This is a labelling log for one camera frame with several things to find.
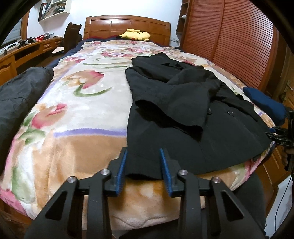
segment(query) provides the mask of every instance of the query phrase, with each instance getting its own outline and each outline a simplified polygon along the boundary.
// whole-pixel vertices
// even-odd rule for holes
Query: blue pillow
[[[276,102],[258,89],[252,87],[243,87],[243,91],[254,104],[271,117],[276,126],[281,126],[285,123],[287,111],[282,103]]]

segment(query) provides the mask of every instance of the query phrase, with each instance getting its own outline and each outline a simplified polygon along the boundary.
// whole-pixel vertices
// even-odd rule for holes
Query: window
[[[21,39],[21,21],[22,19],[19,20],[19,22],[14,26],[14,28],[8,34],[1,48],[8,46],[12,43],[18,42]]]

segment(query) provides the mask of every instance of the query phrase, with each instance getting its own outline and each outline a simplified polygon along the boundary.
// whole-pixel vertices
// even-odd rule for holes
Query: black cable
[[[287,185],[286,190],[285,190],[285,192],[284,192],[284,195],[282,196],[282,199],[281,199],[281,201],[280,201],[280,203],[279,203],[279,206],[278,206],[278,208],[277,208],[277,211],[276,211],[276,215],[275,215],[275,231],[277,231],[276,222],[277,222],[277,214],[278,214],[278,210],[279,210],[279,207],[280,207],[280,205],[281,205],[281,202],[282,202],[282,200],[283,200],[283,198],[284,198],[284,196],[285,196],[285,194],[286,194],[286,191],[287,191],[287,189],[288,189],[288,186],[289,186],[289,184],[290,184],[290,181],[291,181],[291,177],[290,177],[290,179],[289,179],[289,182],[288,182],[288,185]]]

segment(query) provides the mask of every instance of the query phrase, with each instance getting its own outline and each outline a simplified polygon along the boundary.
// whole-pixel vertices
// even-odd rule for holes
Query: black jacket
[[[268,127],[252,103],[211,71],[164,53],[132,59],[126,175],[161,179],[160,148],[194,174],[222,170],[266,150]]]
[[[13,137],[53,76],[50,67],[32,67],[0,86],[0,174]]]

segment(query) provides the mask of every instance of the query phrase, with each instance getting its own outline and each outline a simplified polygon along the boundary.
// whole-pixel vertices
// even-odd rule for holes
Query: pikachu plush
[[[134,41],[149,41],[150,34],[145,31],[127,29],[124,34],[120,35],[121,37],[125,37]]]

